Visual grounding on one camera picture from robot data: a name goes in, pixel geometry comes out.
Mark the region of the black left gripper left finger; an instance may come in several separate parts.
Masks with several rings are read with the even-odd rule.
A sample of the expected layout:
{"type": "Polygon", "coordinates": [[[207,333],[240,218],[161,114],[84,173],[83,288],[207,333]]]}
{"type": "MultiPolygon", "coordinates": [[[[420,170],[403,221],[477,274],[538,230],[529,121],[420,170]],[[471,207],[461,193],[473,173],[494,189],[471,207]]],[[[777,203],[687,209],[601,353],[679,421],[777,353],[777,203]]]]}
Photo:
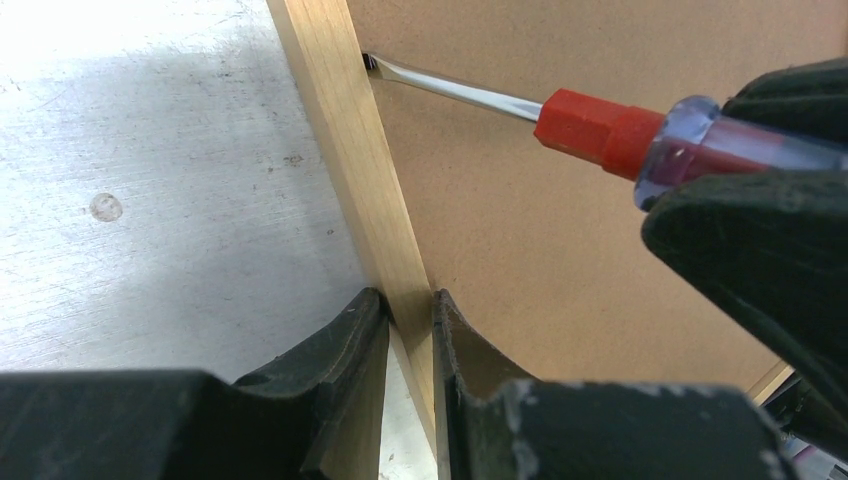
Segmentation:
{"type": "Polygon", "coordinates": [[[201,370],[5,373],[5,479],[374,479],[390,311],[362,290],[227,383],[201,370]]]}

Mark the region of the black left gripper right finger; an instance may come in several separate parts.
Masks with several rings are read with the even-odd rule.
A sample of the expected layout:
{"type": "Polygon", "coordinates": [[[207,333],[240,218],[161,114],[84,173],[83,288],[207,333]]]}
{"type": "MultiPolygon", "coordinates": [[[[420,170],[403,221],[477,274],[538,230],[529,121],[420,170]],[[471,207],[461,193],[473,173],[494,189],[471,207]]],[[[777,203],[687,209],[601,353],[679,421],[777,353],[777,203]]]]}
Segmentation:
{"type": "Polygon", "coordinates": [[[795,479],[774,423],[720,385],[544,381],[433,296],[442,479],[795,479]]]}

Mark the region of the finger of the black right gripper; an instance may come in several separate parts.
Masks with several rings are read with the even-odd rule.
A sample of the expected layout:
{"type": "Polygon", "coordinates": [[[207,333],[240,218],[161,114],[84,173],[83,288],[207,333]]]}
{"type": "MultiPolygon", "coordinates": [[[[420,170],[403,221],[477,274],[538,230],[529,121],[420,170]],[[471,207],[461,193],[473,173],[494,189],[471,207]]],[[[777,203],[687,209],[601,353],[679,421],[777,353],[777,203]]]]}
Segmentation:
{"type": "Polygon", "coordinates": [[[736,120],[805,135],[847,141],[847,59],[790,67],[763,74],[722,107],[736,120]]]}
{"type": "Polygon", "coordinates": [[[705,176],[664,194],[646,247],[847,414],[847,176],[705,176]]]}

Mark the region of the blue red screwdriver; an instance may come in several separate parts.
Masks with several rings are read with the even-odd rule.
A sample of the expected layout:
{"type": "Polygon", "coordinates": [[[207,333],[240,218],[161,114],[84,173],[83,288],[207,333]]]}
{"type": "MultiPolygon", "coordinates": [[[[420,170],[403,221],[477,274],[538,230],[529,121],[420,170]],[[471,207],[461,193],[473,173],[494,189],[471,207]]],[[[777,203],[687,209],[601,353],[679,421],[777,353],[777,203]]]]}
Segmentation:
{"type": "Polygon", "coordinates": [[[374,53],[362,58],[372,79],[533,123],[534,136],[544,147],[633,182],[634,203],[643,211],[665,192],[705,175],[847,168],[845,147],[733,119],[705,96],[687,97],[665,114],[568,89],[538,103],[374,53]]]}

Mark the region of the wooden picture frame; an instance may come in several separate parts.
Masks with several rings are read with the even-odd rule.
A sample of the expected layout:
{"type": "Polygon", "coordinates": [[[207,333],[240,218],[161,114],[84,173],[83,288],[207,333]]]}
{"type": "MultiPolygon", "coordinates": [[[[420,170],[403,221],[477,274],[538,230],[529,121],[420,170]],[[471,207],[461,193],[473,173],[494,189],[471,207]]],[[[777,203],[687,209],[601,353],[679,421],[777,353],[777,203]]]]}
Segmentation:
{"type": "Polygon", "coordinates": [[[666,112],[843,55],[843,1],[273,1],[320,151],[434,431],[429,292],[548,380],[718,383],[764,401],[791,368],[640,239],[631,185],[528,122],[367,79],[370,51],[520,97],[568,88],[666,112]]]}

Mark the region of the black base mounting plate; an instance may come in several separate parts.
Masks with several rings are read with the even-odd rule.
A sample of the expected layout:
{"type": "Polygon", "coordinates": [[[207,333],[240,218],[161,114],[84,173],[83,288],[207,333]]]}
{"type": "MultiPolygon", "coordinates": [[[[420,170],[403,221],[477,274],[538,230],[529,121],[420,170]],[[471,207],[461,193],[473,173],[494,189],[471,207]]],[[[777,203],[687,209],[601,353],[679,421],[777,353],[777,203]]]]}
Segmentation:
{"type": "Polygon", "coordinates": [[[847,410],[833,407],[797,373],[763,404],[780,430],[847,462],[847,410]]]}

